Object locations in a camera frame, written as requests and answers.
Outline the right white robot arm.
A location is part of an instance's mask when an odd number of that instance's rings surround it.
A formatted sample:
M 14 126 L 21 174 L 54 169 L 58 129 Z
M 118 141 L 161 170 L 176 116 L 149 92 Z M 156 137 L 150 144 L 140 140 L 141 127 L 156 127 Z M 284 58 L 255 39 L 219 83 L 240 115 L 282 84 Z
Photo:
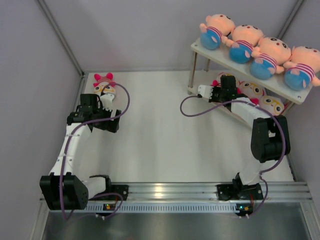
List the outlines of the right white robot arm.
M 225 103 L 225 108 L 242 118 L 252 129 L 250 150 L 253 163 L 238 172 L 232 180 L 235 196 L 244 199 L 258 190 L 261 174 L 276 168 L 290 153 L 287 119 L 281 110 L 280 113 L 272 113 L 259 103 L 253 103 L 238 90 L 233 75 L 221 76 L 220 83 L 210 89 L 209 101 Z

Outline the orange doll table back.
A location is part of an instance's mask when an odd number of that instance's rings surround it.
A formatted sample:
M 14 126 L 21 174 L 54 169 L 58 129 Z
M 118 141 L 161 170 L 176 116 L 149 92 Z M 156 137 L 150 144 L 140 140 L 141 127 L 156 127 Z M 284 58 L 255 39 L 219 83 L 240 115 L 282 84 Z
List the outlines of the orange doll table back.
M 220 47 L 223 39 L 235 29 L 234 21 L 224 14 L 208 15 L 205 23 L 199 25 L 200 42 L 208 50 L 215 50 Z

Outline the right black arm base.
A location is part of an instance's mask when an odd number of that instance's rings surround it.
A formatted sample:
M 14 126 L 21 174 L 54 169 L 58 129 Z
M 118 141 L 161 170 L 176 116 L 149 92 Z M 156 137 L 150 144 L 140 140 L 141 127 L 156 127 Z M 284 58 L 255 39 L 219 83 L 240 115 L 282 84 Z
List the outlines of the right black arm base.
M 262 200 L 264 198 L 261 185 L 234 186 L 233 184 L 219 184 L 217 186 L 218 199 L 229 200 Z

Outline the white doll glasses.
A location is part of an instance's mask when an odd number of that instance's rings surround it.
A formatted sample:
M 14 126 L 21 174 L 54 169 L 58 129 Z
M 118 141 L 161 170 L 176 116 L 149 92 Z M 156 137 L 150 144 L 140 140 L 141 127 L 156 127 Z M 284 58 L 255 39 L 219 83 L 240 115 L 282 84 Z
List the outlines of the white doll glasses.
M 264 95 L 259 100 L 259 106 L 273 116 L 278 116 L 285 110 L 283 102 L 278 97 L 270 95 Z

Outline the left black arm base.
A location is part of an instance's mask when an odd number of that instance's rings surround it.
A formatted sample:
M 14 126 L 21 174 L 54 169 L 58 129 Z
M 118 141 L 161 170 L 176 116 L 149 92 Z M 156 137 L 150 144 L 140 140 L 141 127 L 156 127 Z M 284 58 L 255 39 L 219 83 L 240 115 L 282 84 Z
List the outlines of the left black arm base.
M 126 201 L 129 195 L 129 186 L 127 184 L 113 184 L 111 187 L 108 187 L 104 192 L 96 194 L 90 200 L 120 201 L 120 196 L 115 194 L 121 195 L 123 200 Z

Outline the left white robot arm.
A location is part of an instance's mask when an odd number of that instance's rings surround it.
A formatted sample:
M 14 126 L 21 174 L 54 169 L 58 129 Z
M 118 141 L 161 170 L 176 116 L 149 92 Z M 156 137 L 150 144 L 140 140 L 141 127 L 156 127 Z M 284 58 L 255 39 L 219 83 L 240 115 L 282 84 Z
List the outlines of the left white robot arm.
M 80 104 L 66 121 L 66 133 L 57 160 L 48 175 L 40 178 L 39 186 L 50 210 L 83 210 L 90 199 L 109 199 L 113 194 L 111 180 L 98 174 L 98 164 L 84 156 L 89 137 L 98 129 L 116 133 L 120 110 L 113 110 L 114 95 L 85 93 Z

